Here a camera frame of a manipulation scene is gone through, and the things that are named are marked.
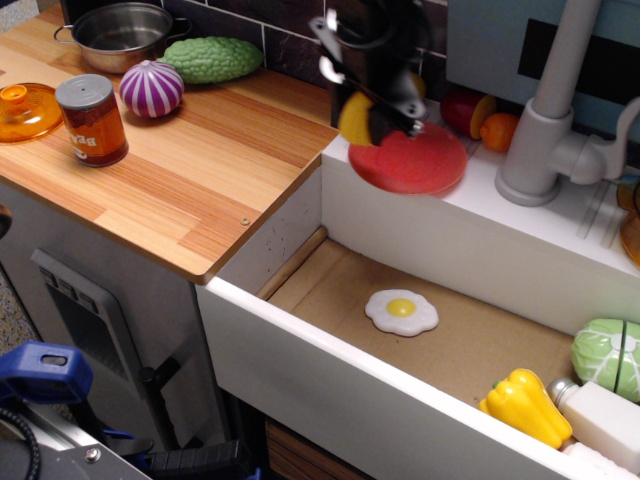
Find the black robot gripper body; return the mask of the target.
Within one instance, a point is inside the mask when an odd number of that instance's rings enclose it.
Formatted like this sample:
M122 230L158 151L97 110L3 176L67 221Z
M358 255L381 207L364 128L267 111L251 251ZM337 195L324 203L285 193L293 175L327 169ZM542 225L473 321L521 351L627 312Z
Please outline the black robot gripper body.
M402 131L420 134L426 106L411 80L426 20L411 16L324 16L309 22L320 45L319 70L328 81L349 81L373 105L405 117Z

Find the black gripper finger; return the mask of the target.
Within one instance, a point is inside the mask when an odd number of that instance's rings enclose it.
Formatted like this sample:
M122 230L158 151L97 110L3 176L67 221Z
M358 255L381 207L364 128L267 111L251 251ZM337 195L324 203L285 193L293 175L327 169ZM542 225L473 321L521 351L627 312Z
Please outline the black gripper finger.
M342 83L329 82L329 92L331 95L331 107L333 113L340 113L346 101L357 91L349 81Z
M393 108L373 105L368 112L368 127L371 143L379 146L390 133L404 129L405 117Z

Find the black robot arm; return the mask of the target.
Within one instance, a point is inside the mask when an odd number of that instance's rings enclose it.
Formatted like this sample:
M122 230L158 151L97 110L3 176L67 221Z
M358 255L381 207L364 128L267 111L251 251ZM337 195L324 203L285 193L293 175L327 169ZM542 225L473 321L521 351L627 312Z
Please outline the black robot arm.
M422 1L330 1L310 29L329 82L332 125L352 145L390 133L415 136L427 117L426 86L414 66L429 44Z

